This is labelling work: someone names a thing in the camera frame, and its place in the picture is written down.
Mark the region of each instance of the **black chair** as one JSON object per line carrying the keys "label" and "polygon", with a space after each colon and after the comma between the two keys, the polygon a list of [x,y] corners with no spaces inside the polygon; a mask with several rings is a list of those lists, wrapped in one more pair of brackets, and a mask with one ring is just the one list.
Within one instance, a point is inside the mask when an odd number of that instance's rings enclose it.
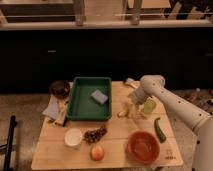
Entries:
{"label": "black chair", "polygon": [[13,147],[13,135],[14,135],[14,128],[16,127],[16,117],[12,115],[10,117],[10,128],[7,136],[7,144],[1,145],[0,148],[5,150],[5,159],[4,159],[4,166],[3,171],[13,171],[13,168],[10,168],[10,158],[11,152]]}

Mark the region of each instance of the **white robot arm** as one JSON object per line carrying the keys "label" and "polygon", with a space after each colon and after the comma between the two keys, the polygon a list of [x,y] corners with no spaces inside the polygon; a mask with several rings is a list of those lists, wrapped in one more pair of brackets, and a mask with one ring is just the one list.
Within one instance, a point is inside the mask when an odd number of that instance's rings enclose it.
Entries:
{"label": "white robot arm", "polygon": [[192,171],[213,170],[213,118],[204,110],[164,88],[165,79],[160,75],[147,75],[140,79],[140,86],[130,95],[133,103],[143,104],[154,95],[197,135],[197,146]]}

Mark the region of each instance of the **small white bowl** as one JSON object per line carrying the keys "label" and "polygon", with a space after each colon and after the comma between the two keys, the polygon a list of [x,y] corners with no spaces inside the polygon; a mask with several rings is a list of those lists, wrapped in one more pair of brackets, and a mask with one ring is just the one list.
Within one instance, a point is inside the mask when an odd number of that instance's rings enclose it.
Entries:
{"label": "small white bowl", "polygon": [[65,144],[69,147],[78,148],[82,142],[83,134],[78,128],[69,129],[64,137]]}

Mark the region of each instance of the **cucumber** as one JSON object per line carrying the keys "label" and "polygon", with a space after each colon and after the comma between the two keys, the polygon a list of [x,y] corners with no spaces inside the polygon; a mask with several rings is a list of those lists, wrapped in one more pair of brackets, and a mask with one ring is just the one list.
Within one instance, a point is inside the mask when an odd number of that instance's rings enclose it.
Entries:
{"label": "cucumber", "polygon": [[156,131],[156,134],[158,136],[160,143],[164,143],[166,141],[166,136],[159,126],[159,120],[160,120],[160,118],[156,118],[154,121],[155,131]]}

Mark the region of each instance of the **red bowl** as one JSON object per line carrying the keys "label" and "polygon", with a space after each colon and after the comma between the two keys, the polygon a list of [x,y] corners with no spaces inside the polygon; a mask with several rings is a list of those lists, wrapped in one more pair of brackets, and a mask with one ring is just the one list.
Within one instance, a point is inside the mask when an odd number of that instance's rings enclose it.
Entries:
{"label": "red bowl", "polygon": [[147,165],[158,158],[160,147],[152,134],[137,131],[128,139],[127,153],[136,161]]}

